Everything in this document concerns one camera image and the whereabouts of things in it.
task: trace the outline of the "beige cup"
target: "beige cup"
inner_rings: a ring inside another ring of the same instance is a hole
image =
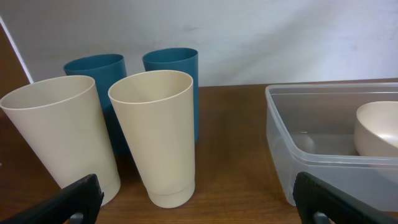
[[[103,205],[117,194],[119,174],[93,78],[23,86],[4,96],[0,107],[61,188],[96,174]]]
[[[152,202],[184,204],[195,190],[193,80],[184,72],[143,72],[108,91]]]

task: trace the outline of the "blue cup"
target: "blue cup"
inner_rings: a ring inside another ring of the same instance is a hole
[[[198,107],[198,51],[189,48],[170,48],[155,50],[142,57],[145,71],[176,70],[189,74],[193,78],[193,111],[195,120],[195,142],[199,135]]]
[[[115,156],[130,154],[129,146],[113,110],[111,100],[108,97],[108,90],[111,85],[126,77],[123,56],[103,54],[79,58],[67,63],[63,70],[67,75],[87,75],[95,79],[113,153]]]

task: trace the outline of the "white edge strip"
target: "white edge strip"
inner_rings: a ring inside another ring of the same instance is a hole
[[[22,59],[21,54],[20,54],[19,51],[18,51],[17,45],[14,43],[14,40],[12,39],[11,34],[10,34],[10,32],[8,31],[8,29],[7,29],[7,27],[6,27],[6,24],[5,24],[4,21],[2,20],[1,16],[0,16],[0,24],[1,24],[2,28],[4,29],[4,31],[5,31],[5,33],[6,33],[8,39],[9,39],[9,41],[10,41],[10,43],[11,43],[11,46],[12,46],[12,48],[14,49],[15,54],[17,55],[17,58],[18,58],[18,60],[19,60],[19,63],[22,65],[22,68],[24,69],[24,72],[25,72],[25,75],[26,75],[27,79],[29,80],[30,83],[33,83],[33,79],[32,79],[32,77],[31,77],[31,75],[30,75],[30,73],[29,73],[29,71],[28,71],[28,69],[27,69],[27,67],[26,67],[26,64],[25,64],[25,62],[24,62],[24,59]]]

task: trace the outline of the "cup base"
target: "cup base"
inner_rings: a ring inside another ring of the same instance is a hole
[[[195,182],[192,182],[189,186],[185,187],[183,190],[175,194],[159,195],[152,192],[148,192],[148,195],[150,200],[159,207],[175,208],[187,202],[193,195],[194,191],[195,191]]]
[[[104,199],[102,200],[101,206],[104,206],[108,202],[110,202],[120,189],[120,177],[116,175],[116,177],[110,182],[104,189],[101,189],[104,192]]]

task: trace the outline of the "white bowl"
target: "white bowl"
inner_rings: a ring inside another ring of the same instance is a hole
[[[356,111],[354,141],[361,156],[398,157],[398,102],[360,106]]]

